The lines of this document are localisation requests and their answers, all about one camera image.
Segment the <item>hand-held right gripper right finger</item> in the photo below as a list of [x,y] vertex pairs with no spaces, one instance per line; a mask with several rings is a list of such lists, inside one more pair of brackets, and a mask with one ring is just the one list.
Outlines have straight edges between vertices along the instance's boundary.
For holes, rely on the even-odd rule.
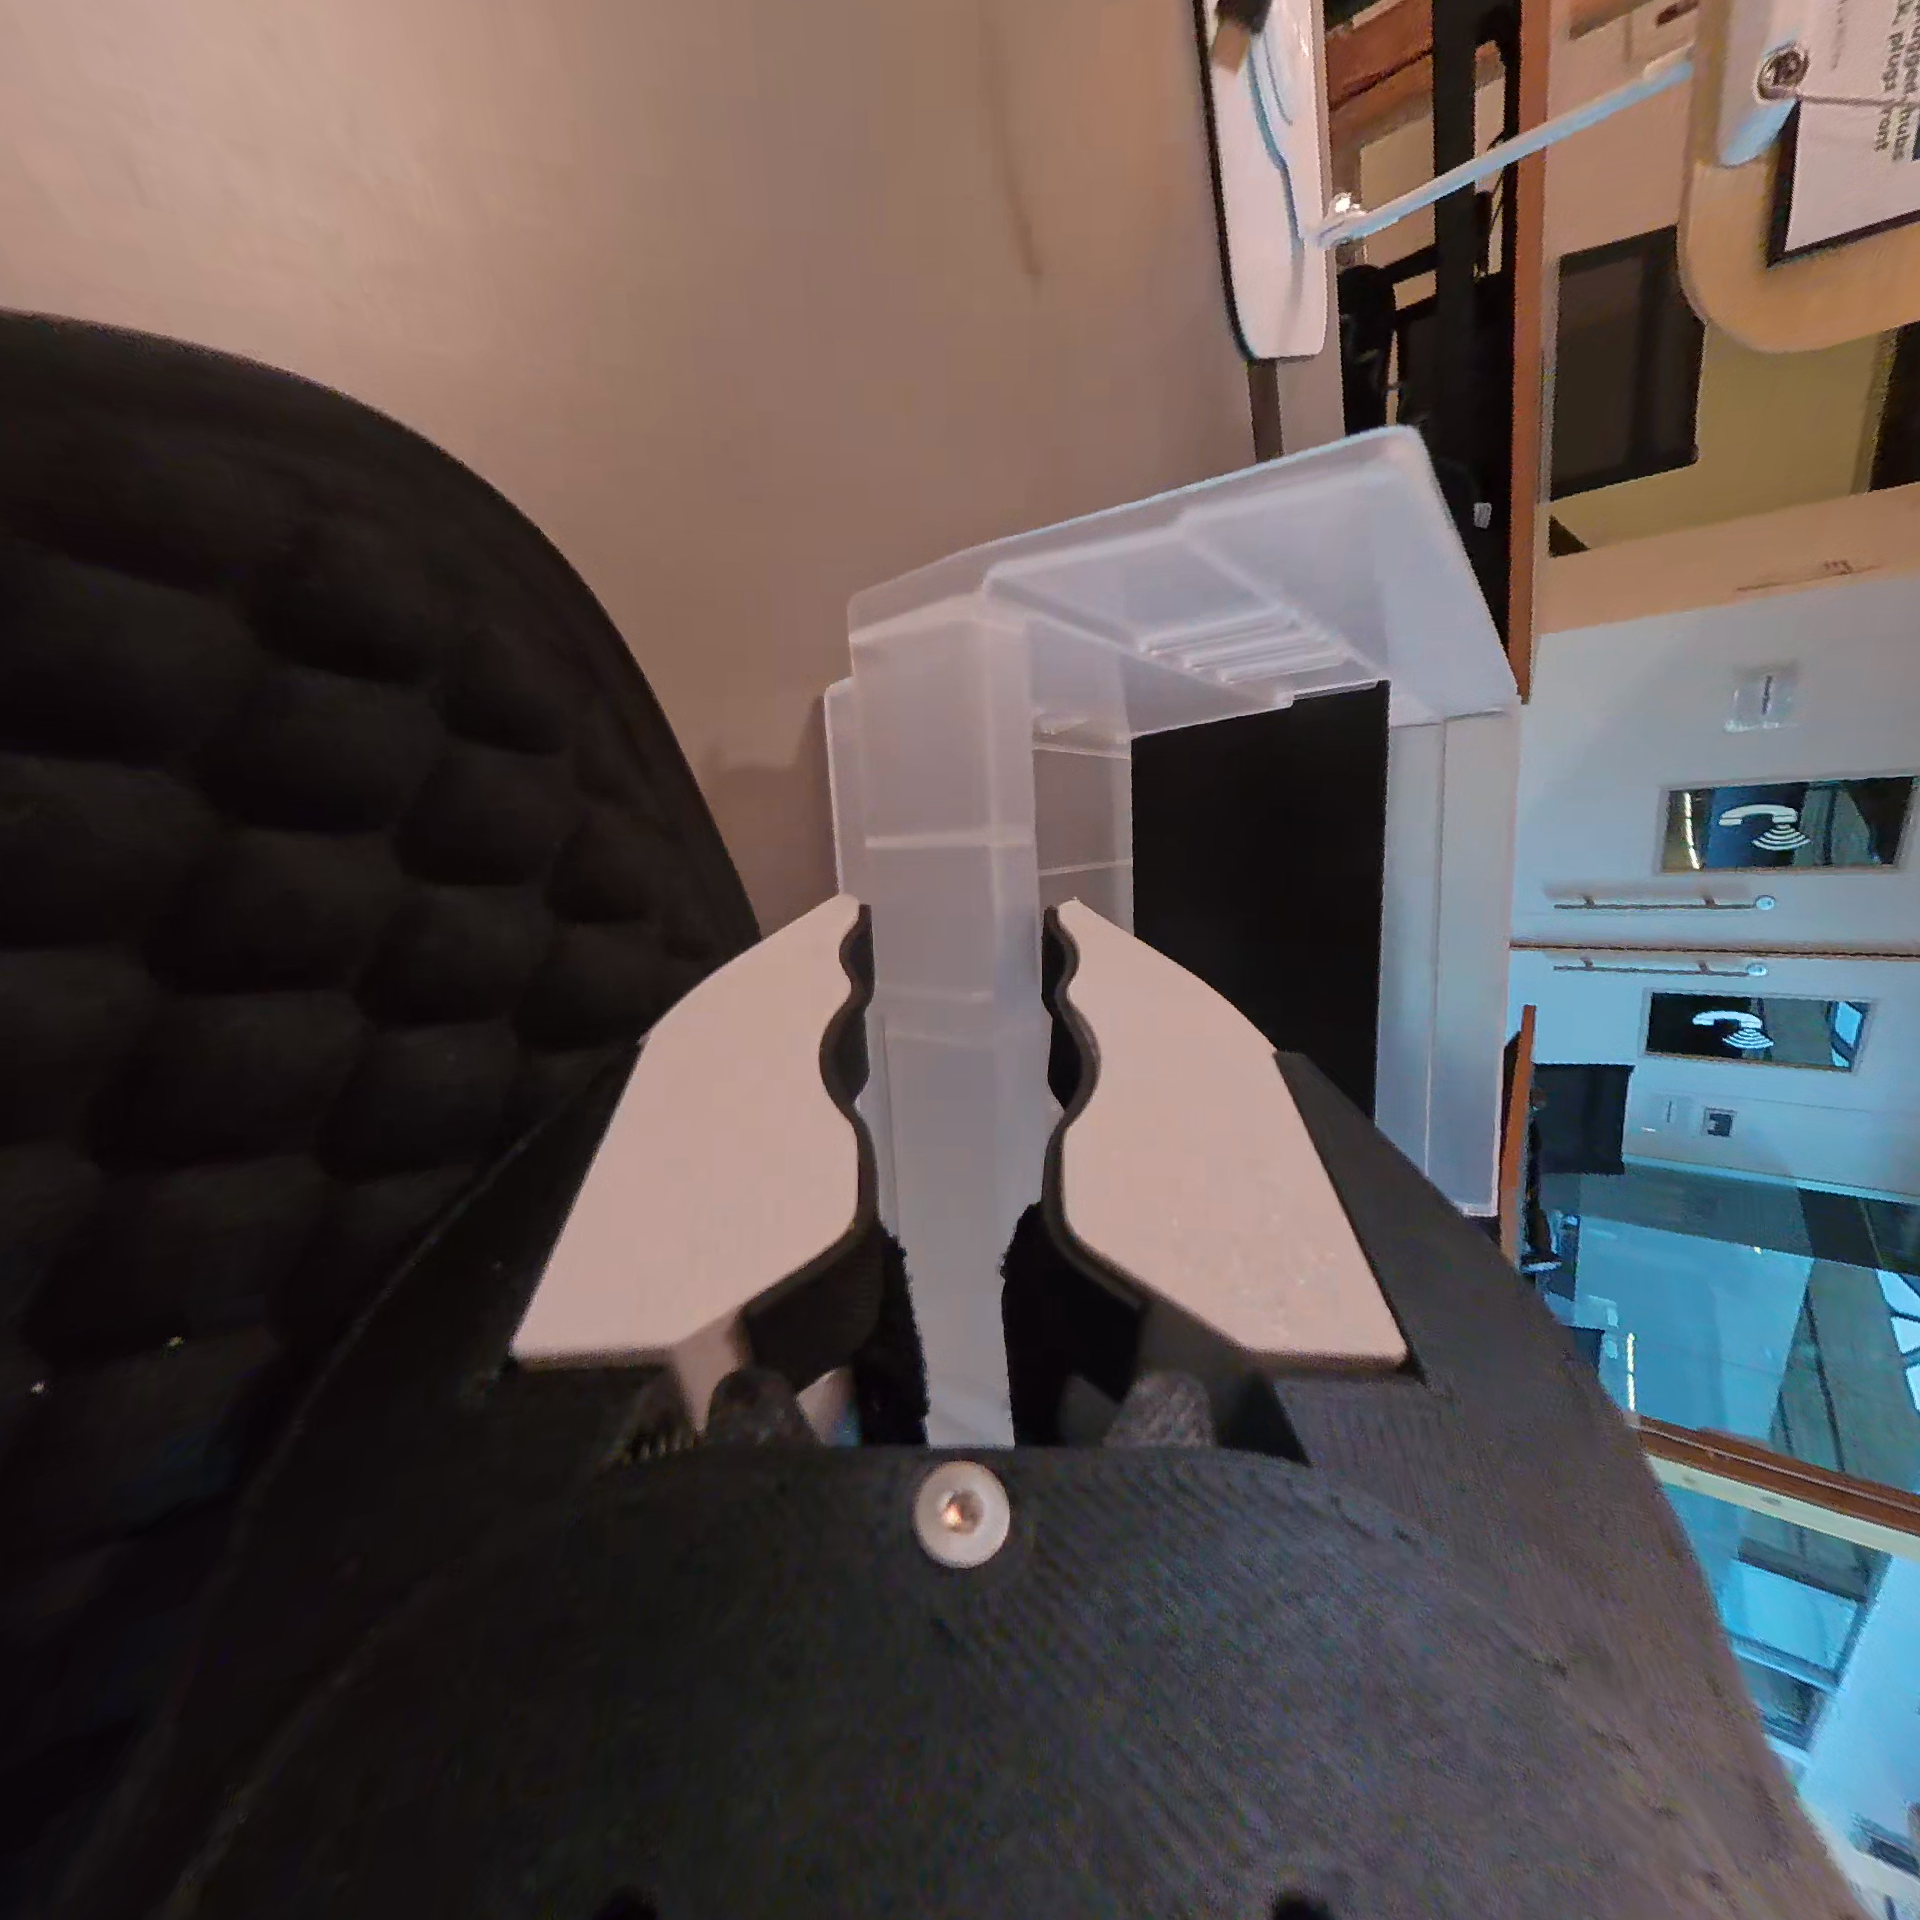
[[1086,901],[1042,918],[1040,1197],[1003,1256],[1017,1444],[1301,1444],[1284,1379],[1411,1345],[1280,1055]]

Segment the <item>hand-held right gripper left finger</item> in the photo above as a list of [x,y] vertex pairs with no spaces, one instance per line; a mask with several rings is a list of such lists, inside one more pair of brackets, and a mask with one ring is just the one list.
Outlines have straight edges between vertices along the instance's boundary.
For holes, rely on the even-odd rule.
[[859,1112],[872,910],[835,893],[639,1044],[535,1293],[522,1370],[645,1369],[688,1440],[920,1444],[920,1331]]

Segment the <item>small paper note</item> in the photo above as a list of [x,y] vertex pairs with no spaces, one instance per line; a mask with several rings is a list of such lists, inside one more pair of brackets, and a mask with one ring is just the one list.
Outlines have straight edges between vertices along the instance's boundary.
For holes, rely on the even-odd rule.
[[1916,225],[1916,4],[1809,4],[1769,263]]

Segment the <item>black phone icon sign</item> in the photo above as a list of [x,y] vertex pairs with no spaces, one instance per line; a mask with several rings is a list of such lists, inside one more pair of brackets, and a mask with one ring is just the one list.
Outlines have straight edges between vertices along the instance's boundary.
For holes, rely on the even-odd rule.
[[1894,868],[1915,791],[1915,775],[1677,788],[1665,792],[1661,873]]
[[1642,1050],[1661,1061],[1852,1073],[1871,1023],[1871,998],[1665,990],[1645,998]]

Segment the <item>clear plastic box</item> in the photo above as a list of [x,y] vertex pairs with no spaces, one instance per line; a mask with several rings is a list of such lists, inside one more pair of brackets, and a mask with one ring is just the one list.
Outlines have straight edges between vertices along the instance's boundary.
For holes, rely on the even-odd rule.
[[872,910],[881,1210],[938,1444],[1014,1438],[1001,1259],[1040,1197],[1042,918],[1133,930],[1129,743],[1387,689],[1372,1121],[1500,1210],[1523,699],[1427,443],[1377,426],[864,591],[825,699],[842,890]]

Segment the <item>plywood poster board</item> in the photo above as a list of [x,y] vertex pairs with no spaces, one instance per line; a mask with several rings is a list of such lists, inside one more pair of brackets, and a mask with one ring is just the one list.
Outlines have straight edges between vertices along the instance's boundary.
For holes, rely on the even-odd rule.
[[1706,4],[1678,257],[1692,306],[1748,349],[1833,349],[1916,324],[1916,225],[1769,263],[1779,139],[1799,102],[1809,4]]

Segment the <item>black padded cushion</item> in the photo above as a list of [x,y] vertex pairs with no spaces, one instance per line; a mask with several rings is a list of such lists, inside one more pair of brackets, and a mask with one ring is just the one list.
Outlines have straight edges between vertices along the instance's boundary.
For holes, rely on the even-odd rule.
[[5,313],[5,1760],[114,1749],[285,1407],[755,906],[627,639],[308,380]]

